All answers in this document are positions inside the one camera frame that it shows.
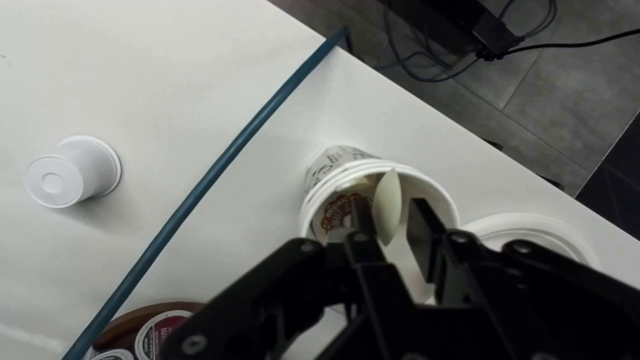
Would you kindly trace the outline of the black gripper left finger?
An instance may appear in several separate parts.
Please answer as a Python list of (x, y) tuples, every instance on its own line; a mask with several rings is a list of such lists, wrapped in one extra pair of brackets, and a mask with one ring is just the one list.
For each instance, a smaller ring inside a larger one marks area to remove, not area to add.
[(347, 328), (319, 360), (396, 354), (420, 307), (378, 246), (371, 202), (353, 210), (330, 244), (293, 239), (214, 297), (163, 342), (161, 360), (281, 360), (332, 307), (347, 308)]

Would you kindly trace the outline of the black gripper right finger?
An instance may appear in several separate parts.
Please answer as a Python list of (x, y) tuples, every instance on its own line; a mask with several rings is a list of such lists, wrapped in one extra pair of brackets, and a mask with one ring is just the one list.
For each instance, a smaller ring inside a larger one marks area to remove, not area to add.
[(410, 248), (437, 303), (420, 311), (433, 360), (640, 360), (640, 291), (527, 239), (493, 251), (409, 206)]

